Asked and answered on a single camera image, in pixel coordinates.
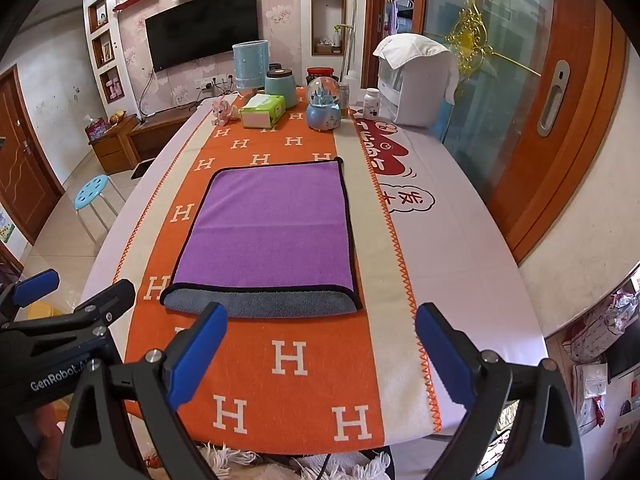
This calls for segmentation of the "purple grey microfiber towel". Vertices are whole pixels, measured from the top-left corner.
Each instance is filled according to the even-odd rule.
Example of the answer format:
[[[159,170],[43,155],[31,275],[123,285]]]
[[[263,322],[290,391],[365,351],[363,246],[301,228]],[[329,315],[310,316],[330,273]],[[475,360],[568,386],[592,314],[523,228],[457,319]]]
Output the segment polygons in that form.
[[[160,304],[232,318],[324,318],[362,307],[340,158],[224,168],[209,180]]]

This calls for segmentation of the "brown wooden door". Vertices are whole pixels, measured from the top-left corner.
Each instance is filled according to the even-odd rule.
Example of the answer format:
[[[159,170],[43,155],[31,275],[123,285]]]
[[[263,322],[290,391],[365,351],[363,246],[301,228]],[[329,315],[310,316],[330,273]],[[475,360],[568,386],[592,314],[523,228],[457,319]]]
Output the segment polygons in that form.
[[[1,74],[1,205],[30,244],[64,194],[29,118],[17,66]]]

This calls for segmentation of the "blue plastic stool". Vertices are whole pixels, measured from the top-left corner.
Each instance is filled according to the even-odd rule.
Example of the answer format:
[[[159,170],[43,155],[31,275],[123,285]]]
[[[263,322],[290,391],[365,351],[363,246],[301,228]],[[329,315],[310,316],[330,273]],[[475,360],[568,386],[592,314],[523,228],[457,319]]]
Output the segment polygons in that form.
[[[86,232],[86,234],[88,235],[89,240],[91,240],[93,242],[93,245],[96,247],[99,246],[98,241],[93,236],[90,228],[88,227],[88,224],[85,222],[84,217],[81,214],[81,211],[83,211],[86,208],[89,208],[93,212],[94,216],[99,220],[105,232],[108,232],[110,228],[107,226],[103,218],[100,216],[100,214],[96,210],[96,206],[93,205],[96,199],[99,198],[100,200],[102,200],[105,206],[107,206],[108,210],[111,211],[114,217],[118,216],[118,211],[116,210],[115,206],[108,200],[108,198],[104,194],[104,191],[108,186],[110,186],[113,189],[113,191],[116,193],[116,195],[120,198],[120,200],[123,203],[126,202],[125,197],[119,191],[113,179],[107,174],[99,174],[98,176],[90,179],[77,192],[76,196],[73,199],[75,216],[79,221],[80,225],[82,226],[82,228],[84,229],[84,231]]]

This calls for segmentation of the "wooden tv cabinet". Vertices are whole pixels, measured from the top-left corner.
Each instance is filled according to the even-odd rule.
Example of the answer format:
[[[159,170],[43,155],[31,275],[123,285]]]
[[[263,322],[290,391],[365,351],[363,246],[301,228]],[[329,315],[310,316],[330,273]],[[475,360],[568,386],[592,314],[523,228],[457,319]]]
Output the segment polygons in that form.
[[[139,162],[155,158],[193,115],[193,106],[160,112],[140,122],[125,115],[96,140],[89,142],[106,174],[134,169]]]

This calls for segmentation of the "orange H-pattern blanket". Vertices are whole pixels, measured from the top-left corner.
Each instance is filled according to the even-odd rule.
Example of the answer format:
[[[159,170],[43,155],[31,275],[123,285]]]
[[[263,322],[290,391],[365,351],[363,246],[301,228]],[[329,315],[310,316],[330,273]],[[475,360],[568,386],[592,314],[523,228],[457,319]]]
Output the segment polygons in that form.
[[[429,207],[381,174],[405,155],[390,126],[312,130],[199,112],[163,156],[115,273],[138,289],[136,360],[208,304],[228,328],[180,416],[195,439],[274,454],[346,452],[442,428],[416,296],[392,212]]]

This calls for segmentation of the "white printed tablecloth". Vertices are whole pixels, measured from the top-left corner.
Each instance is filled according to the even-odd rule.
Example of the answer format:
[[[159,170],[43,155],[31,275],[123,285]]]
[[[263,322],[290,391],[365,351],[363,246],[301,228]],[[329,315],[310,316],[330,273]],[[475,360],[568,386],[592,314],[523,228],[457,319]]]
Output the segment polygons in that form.
[[[210,112],[210,105],[202,105],[179,129],[126,201],[96,257],[85,286],[86,296],[122,279],[115,269],[165,168],[163,156],[199,112]],[[386,122],[376,124],[392,127],[393,142],[406,151],[381,174],[384,188],[401,192],[422,188],[432,199],[429,207],[400,205],[392,212],[408,261],[416,307],[426,302],[436,304],[448,322],[467,333],[478,348],[494,350],[510,362],[537,364],[547,350],[534,308],[510,249],[469,180],[446,148],[431,136]],[[126,336],[133,313],[134,307],[112,328],[126,360]],[[427,362],[442,413],[438,431],[454,429],[464,408],[450,399],[428,356]]]

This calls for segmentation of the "pink toy figurine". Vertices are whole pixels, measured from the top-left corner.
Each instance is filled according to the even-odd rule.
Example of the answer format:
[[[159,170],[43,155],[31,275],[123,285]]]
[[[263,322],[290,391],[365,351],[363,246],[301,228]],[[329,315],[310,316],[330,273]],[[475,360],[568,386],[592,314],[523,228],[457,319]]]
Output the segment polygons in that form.
[[[215,127],[223,127],[229,122],[236,122],[240,119],[238,108],[230,104],[223,96],[213,98],[210,103],[210,111],[212,112],[212,124]]]

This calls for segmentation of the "green tissue box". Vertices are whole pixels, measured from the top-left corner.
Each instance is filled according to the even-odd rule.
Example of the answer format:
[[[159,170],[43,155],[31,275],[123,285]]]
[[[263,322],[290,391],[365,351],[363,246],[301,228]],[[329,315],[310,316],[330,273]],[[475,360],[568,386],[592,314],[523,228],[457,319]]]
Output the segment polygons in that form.
[[[244,128],[272,129],[286,110],[284,96],[258,93],[240,108]]]

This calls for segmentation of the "teal lidded canister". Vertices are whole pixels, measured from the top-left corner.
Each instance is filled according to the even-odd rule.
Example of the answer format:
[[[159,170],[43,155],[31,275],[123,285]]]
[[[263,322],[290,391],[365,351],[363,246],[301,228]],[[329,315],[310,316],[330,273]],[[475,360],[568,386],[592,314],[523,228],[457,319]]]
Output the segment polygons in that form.
[[[297,102],[296,81],[292,70],[288,68],[272,68],[265,78],[265,94],[283,96],[285,107],[292,108]]]

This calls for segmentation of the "light blue cylindrical container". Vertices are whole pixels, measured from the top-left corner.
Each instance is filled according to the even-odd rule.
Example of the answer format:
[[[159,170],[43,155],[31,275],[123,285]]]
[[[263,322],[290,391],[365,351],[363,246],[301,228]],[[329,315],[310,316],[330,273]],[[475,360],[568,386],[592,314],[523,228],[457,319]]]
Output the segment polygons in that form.
[[[254,40],[232,46],[235,87],[240,91],[264,88],[269,70],[269,42]]]

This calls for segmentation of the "red lidded jar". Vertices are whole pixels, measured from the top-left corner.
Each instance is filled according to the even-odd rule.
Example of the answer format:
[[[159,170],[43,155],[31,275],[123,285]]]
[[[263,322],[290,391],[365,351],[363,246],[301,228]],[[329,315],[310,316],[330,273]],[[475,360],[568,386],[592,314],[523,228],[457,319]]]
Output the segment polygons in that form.
[[[311,84],[315,79],[328,77],[334,79],[334,69],[332,67],[308,67],[306,75],[306,83]]]

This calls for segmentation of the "white pill bottle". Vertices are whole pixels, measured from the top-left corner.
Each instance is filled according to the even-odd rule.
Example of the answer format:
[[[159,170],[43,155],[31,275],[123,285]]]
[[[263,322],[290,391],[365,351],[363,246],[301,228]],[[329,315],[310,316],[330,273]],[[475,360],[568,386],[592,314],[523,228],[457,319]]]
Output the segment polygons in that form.
[[[377,120],[380,114],[381,96],[378,88],[367,88],[363,97],[362,114],[369,120]]]

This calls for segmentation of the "white water dispenser appliance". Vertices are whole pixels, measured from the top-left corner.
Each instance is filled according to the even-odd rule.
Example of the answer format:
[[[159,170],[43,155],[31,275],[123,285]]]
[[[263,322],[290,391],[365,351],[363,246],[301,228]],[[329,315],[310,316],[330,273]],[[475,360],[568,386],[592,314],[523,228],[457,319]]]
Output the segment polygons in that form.
[[[458,83],[456,56],[446,48],[393,63],[384,54],[378,62],[381,116],[398,126],[433,127],[442,104],[454,105]]]

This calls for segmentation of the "white folded cloth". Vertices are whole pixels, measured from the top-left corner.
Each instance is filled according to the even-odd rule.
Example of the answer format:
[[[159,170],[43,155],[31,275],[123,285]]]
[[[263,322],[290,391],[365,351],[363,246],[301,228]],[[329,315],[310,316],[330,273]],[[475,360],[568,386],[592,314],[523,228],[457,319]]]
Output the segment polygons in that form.
[[[392,70],[416,58],[430,58],[448,52],[449,49],[435,40],[412,32],[385,37],[373,51],[373,55],[385,61]]]

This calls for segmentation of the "black wall television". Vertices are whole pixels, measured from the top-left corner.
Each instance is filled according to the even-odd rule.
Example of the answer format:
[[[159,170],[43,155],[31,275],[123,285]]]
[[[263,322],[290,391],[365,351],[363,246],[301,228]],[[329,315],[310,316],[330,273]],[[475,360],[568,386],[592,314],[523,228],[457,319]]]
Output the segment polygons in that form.
[[[145,20],[155,73],[259,39],[257,0],[193,0]]]

